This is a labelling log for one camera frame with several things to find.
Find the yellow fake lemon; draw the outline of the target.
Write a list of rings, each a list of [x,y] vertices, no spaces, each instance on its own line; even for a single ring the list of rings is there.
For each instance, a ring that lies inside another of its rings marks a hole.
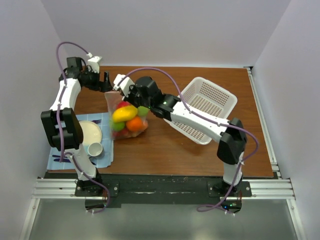
[[[133,105],[125,106],[114,111],[112,120],[114,123],[126,122],[138,114],[138,109]]]

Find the clear zip top bag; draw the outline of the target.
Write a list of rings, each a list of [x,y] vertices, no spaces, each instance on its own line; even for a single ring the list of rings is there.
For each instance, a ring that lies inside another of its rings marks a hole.
[[[123,100],[117,91],[104,94],[109,115],[110,136],[113,140],[135,138],[148,128],[147,115],[149,109],[135,107]]]

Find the white plastic basket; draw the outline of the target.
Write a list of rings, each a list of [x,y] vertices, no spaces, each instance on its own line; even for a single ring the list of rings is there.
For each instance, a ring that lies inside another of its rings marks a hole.
[[[238,102],[233,93],[199,76],[195,77],[181,93],[190,107],[222,119],[228,118]],[[168,120],[165,122],[197,144],[207,145],[212,140],[204,133],[185,124]]]

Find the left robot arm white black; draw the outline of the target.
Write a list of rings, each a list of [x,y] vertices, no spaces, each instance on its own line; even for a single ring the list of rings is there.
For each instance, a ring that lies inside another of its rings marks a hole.
[[[107,196],[109,191],[83,146],[84,133],[74,112],[83,87],[102,93],[112,88],[107,72],[104,73],[104,80],[100,80],[102,58],[90,53],[88,57],[86,64],[83,64],[81,57],[67,58],[67,67],[58,79],[57,97],[50,109],[41,113],[40,118],[49,145],[74,165],[78,175],[77,189],[89,196]]]

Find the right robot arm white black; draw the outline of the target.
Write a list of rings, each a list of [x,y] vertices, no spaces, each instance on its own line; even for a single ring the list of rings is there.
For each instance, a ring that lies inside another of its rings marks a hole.
[[[191,127],[218,143],[217,157],[223,162],[223,192],[230,197],[240,190],[243,158],[247,137],[241,133],[242,122],[234,118],[213,117],[196,108],[184,105],[182,99],[162,93],[156,82],[149,76],[132,81],[119,75],[113,82],[114,89],[122,92],[123,99],[135,107],[146,107],[157,118]]]

